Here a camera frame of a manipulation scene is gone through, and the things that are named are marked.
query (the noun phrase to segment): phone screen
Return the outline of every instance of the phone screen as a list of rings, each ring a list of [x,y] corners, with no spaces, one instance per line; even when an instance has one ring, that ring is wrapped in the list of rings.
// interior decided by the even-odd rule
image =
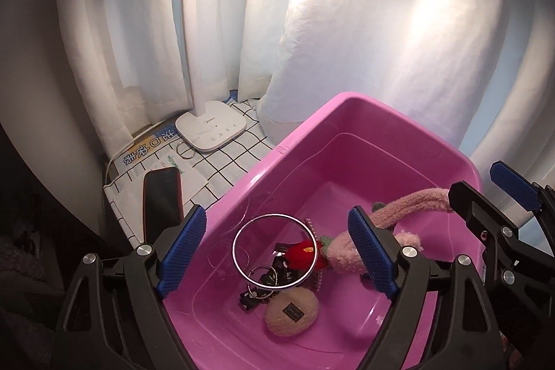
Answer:
[[[163,230],[183,220],[179,169],[148,171],[144,176],[143,203],[144,241],[152,244]]]

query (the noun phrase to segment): white checkered mat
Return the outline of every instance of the white checkered mat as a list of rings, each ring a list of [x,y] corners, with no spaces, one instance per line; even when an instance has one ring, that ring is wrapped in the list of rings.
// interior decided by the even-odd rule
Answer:
[[[265,157],[273,148],[264,134],[262,127],[256,115],[257,100],[251,99],[245,102],[228,101],[227,104],[239,111],[246,119],[246,130],[226,146],[216,151],[201,154],[192,149],[188,143],[184,142],[178,135],[173,134],[168,142],[160,148],[157,148],[155,154],[167,151],[167,146],[180,154],[187,162],[195,168],[203,177],[208,180],[205,185],[195,196],[187,200],[184,211],[188,212],[193,204],[198,204],[208,209],[229,189],[235,185],[245,174],[260,160]],[[136,248],[140,245],[140,241],[135,237],[128,222],[121,215],[115,203],[110,199],[110,193],[120,192],[120,185],[124,185],[134,179],[134,174],[145,170],[145,166],[141,160],[137,160],[134,166],[127,170],[127,173],[120,174],[110,185],[104,188],[106,196],[110,201],[110,205],[118,222],[126,234],[127,239]]]

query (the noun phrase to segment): key ring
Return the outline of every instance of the key ring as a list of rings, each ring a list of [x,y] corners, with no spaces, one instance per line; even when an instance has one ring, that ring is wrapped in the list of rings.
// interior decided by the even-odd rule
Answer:
[[[272,270],[274,272],[274,280],[276,281],[276,284],[278,283],[278,272],[276,271],[276,269],[274,267],[272,267],[271,265],[258,265],[257,267],[254,267],[251,271],[249,271],[249,278],[252,276],[252,274],[258,270],[259,268],[265,268],[267,270]],[[270,298],[274,292],[271,293],[267,293],[264,296],[259,296],[258,294],[253,293],[253,290],[250,287],[250,284],[247,282],[246,283],[246,287],[249,289],[249,293],[250,295],[255,299],[255,300],[265,300],[266,298]]]
[[[285,286],[265,286],[264,284],[261,284],[260,282],[257,282],[256,280],[251,279],[250,275],[245,274],[245,272],[241,269],[241,267],[239,266],[239,262],[237,261],[237,256],[235,255],[235,248],[237,246],[237,240],[238,240],[239,236],[241,235],[241,232],[243,232],[243,230],[247,226],[251,225],[255,221],[258,221],[259,219],[263,219],[263,218],[268,218],[268,217],[280,217],[280,218],[286,218],[286,219],[290,219],[291,221],[294,221],[295,223],[297,223],[299,226],[301,226],[305,230],[305,232],[309,235],[310,240],[312,240],[312,243],[314,245],[314,259],[313,259],[312,264],[310,265],[310,268],[308,269],[308,271],[304,275],[302,275],[299,279],[297,279],[296,281],[293,281],[290,284],[287,284]],[[280,291],[280,290],[287,290],[288,288],[296,287],[296,286],[298,286],[299,284],[303,283],[305,280],[308,279],[310,274],[314,271],[314,268],[316,267],[316,262],[318,261],[318,242],[316,241],[316,237],[314,236],[314,234],[310,230],[310,228],[305,223],[303,223],[301,220],[298,220],[294,217],[290,217],[289,215],[284,215],[283,213],[268,213],[266,215],[260,215],[259,217],[253,218],[252,220],[246,222],[245,225],[243,227],[241,227],[241,229],[238,230],[237,234],[235,234],[235,238],[233,239],[233,245],[231,246],[231,255],[233,257],[233,263],[235,264],[235,267],[237,268],[237,270],[239,270],[239,273],[241,273],[241,276],[243,276],[249,283],[251,283],[253,286],[256,286],[258,288],[263,288],[265,290],[269,290],[269,291],[272,291],[272,292],[277,292],[277,291]]]

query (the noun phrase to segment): silver ring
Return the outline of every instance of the silver ring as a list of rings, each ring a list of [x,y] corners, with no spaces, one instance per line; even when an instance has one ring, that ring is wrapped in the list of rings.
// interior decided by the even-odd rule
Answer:
[[[299,226],[301,226],[306,231],[307,234],[309,234],[310,240],[312,240],[312,243],[314,245],[314,259],[313,259],[312,264],[310,265],[309,270],[304,275],[302,275],[299,279],[297,279],[296,281],[291,282],[290,284],[287,284],[286,286],[274,286],[274,287],[265,286],[264,284],[261,284],[260,282],[257,282],[256,280],[252,280],[241,269],[241,267],[239,266],[239,262],[237,262],[237,256],[235,255],[235,247],[237,246],[237,239],[241,235],[241,232],[243,232],[243,230],[247,226],[254,223],[255,221],[258,221],[259,219],[262,219],[262,218],[268,218],[268,217],[287,218],[287,219],[290,219],[291,221],[294,221]],[[276,292],[276,291],[287,290],[288,288],[296,287],[299,284],[303,283],[305,280],[307,280],[308,277],[310,276],[310,274],[314,271],[314,268],[316,267],[316,262],[318,262],[319,253],[318,253],[318,242],[316,241],[316,237],[314,236],[314,234],[312,233],[310,228],[305,223],[303,223],[301,220],[290,217],[289,215],[284,215],[283,213],[268,213],[266,215],[260,215],[259,217],[253,218],[252,220],[246,222],[245,225],[241,229],[238,230],[237,234],[235,234],[235,238],[233,239],[233,245],[231,246],[231,255],[233,257],[233,263],[235,264],[235,267],[237,268],[237,270],[239,270],[239,273],[241,273],[241,276],[243,276],[253,286],[256,286],[258,288],[263,288],[265,290],[270,290],[270,291],[275,291]]]
[[[277,276],[277,275],[278,275],[278,272],[277,272],[276,269],[275,269],[274,267],[272,267],[271,265],[258,265],[257,267],[254,267],[251,271],[249,271],[249,278],[250,278],[251,275],[252,275],[256,270],[258,270],[259,268],[265,268],[265,269],[267,269],[267,270],[272,270],[272,271],[274,272],[274,278],[275,278],[275,280],[276,280],[276,284],[278,283],[278,276]],[[270,298],[270,297],[274,294],[274,292],[271,292],[271,293],[267,293],[267,294],[264,295],[264,296],[258,296],[258,295],[255,295],[255,294],[253,293],[253,290],[251,289],[250,284],[249,284],[248,282],[246,283],[246,287],[249,289],[250,295],[251,295],[255,300],[265,300],[266,298]]]
[[[183,155],[179,153],[179,147],[180,147],[182,144],[186,144],[186,143],[185,143],[184,141],[182,141],[181,143],[179,143],[179,144],[177,145],[177,148],[176,148],[177,154],[178,154],[183,160],[191,160],[191,159],[196,155],[196,149],[195,149],[195,148],[189,148],[189,149],[187,149],[187,151],[193,150],[193,155],[192,155],[191,157],[183,157]]]

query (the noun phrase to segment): white cable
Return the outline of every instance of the white cable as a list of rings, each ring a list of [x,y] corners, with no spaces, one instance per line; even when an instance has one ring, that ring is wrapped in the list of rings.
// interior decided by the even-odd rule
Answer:
[[[162,123],[165,122],[166,120],[168,120],[168,119],[167,119],[167,118],[166,118],[166,119],[163,119],[163,120],[161,120],[160,122],[154,124],[153,126],[150,126],[150,127],[149,127],[148,129],[146,129],[145,131],[142,131],[140,134],[137,135],[137,137],[133,138],[133,140],[132,140],[131,142],[127,143],[127,144],[125,145],[125,147],[123,147],[123,148],[116,154],[116,156],[110,158],[110,161],[108,162],[108,165],[106,166],[106,173],[104,174],[104,185],[107,185],[107,184],[108,184],[108,171],[110,171],[110,165],[114,162],[114,160],[116,160],[119,156],[121,156],[121,154],[123,154],[125,151],[127,151],[127,149],[128,149],[130,146],[134,145],[135,142],[136,142],[139,138],[141,138],[141,137],[142,137],[143,135],[145,135],[146,133],[150,132],[150,131],[151,131],[152,129],[154,129],[155,127],[160,126],[160,124],[162,124]]]

